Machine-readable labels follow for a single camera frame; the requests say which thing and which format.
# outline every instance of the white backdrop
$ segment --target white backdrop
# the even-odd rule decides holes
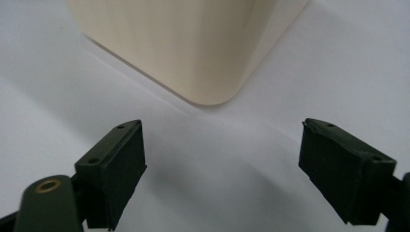
[[[384,231],[384,217],[343,224],[299,169],[301,123],[332,122],[410,171],[409,12],[311,0],[241,92],[204,107],[85,38],[63,1],[0,1],[0,217],[141,119],[148,169],[117,231]]]

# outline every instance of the beige plastic container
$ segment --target beige plastic container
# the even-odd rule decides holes
[[[231,99],[308,0],[67,0],[81,30],[187,100]]]

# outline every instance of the white table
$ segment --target white table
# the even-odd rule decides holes
[[[306,117],[410,171],[410,2],[311,0],[232,100],[189,104],[76,27],[63,1],[0,2],[0,217],[141,119],[148,169],[117,231],[384,231],[344,225],[298,167]]]

